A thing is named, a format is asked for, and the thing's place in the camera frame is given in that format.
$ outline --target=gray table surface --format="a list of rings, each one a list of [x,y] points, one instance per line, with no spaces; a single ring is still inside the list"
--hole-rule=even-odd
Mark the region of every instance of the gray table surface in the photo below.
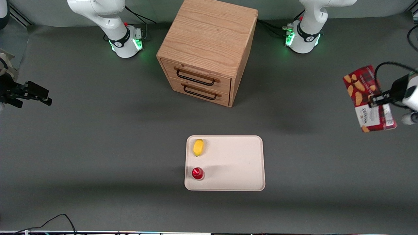
[[[19,81],[54,101],[1,114],[2,230],[67,213],[78,230],[418,233],[418,125],[362,133],[342,81],[369,64],[416,66],[410,14],[330,19],[305,55],[257,25],[233,108],[171,90],[155,58],[168,26],[150,26],[130,59],[98,27],[30,29]],[[383,67],[383,87],[405,73]],[[188,191],[186,139],[199,134],[259,135],[265,189]]]

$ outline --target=white tray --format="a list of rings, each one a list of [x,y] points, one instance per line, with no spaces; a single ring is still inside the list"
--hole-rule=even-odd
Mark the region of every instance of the white tray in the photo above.
[[[196,157],[193,145],[204,142],[203,153]],[[203,180],[195,180],[191,171],[200,167]],[[256,135],[192,135],[186,144],[184,186],[202,191],[261,191],[265,187],[263,141]]]

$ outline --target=wooden drawer unit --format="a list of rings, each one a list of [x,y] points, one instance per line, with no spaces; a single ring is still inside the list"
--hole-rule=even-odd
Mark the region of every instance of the wooden drawer unit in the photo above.
[[[230,3],[184,0],[157,53],[173,90],[232,107],[257,16]]]

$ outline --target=drawer handle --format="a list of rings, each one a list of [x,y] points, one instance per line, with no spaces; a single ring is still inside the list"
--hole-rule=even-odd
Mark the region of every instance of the drawer handle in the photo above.
[[[217,96],[216,94],[215,94],[215,97],[209,97],[209,96],[206,96],[206,95],[201,95],[201,94],[198,94],[198,93],[195,93],[195,92],[188,91],[188,90],[186,90],[186,88],[187,88],[187,85],[184,85],[183,90],[184,90],[185,93],[189,93],[189,94],[192,94],[192,95],[197,95],[199,97],[202,97],[202,98],[205,98],[205,99],[208,99],[208,100],[215,100],[216,96]]]
[[[205,85],[205,86],[213,86],[213,84],[215,84],[215,79],[212,80],[211,83],[201,82],[199,80],[196,80],[196,79],[193,79],[193,78],[190,78],[190,77],[186,77],[186,76],[180,75],[180,74],[178,74],[179,72],[180,72],[180,70],[178,69],[177,70],[177,76],[180,77],[180,78],[183,78],[183,79],[186,79],[186,80],[189,80],[189,81],[192,81],[192,82],[197,82],[197,83],[200,83],[200,84]]]

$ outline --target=red cup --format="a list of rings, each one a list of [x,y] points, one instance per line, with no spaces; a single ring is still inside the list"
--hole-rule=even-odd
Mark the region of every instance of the red cup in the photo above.
[[[205,176],[205,172],[203,171],[202,168],[196,167],[195,169],[191,171],[191,175],[193,176],[193,178],[197,180],[201,180]]]

